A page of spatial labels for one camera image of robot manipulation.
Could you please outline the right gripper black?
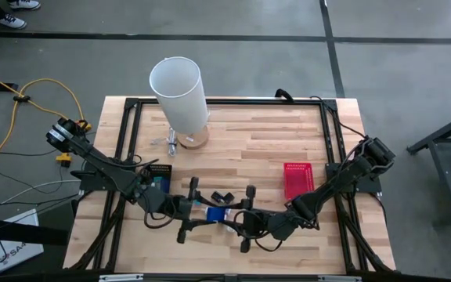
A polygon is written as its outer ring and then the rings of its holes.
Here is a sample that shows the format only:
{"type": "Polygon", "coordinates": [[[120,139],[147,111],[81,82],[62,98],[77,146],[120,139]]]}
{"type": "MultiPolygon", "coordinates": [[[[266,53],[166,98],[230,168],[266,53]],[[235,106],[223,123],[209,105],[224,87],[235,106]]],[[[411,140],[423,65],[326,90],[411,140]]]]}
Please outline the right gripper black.
{"type": "Polygon", "coordinates": [[[249,252],[251,249],[251,241],[254,242],[263,250],[272,252],[272,249],[268,249],[262,246],[258,239],[267,236],[267,215],[260,210],[253,209],[254,198],[256,195],[256,187],[248,185],[246,188],[246,199],[241,200],[239,203],[228,204],[225,208],[242,208],[243,225],[226,222],[226,229],[231,233],[242,233],[243,240],[240,245],[241,252],[249,252]]]}

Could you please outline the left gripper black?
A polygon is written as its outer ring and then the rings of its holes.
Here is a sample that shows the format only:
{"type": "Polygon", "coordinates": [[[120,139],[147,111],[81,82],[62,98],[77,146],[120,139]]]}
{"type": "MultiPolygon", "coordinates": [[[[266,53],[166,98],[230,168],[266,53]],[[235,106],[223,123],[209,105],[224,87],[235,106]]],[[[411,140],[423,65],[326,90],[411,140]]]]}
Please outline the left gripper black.
{"type": "Polygon", "coordinates": [[[192,177],[189,182],[189,192],[186,196],[184,195],[173,195],[171,197],[171,208],[173,211],[170,216],[170,223],[179,222],[180,227],[177,232],[177,242],[179,244],[184,244],[186,241],[186,235],[188,231],[191,231],[193,227],[210,225],[211,223],[204,219],[191,219],[191,211],[193,208],[193,202],[197,200],[201,204],[205,204],[210,207],[214,207],[215,204],[207,200],[206,198],[200,197],[197,191],[199,179],[197,177],[192,177]]]}

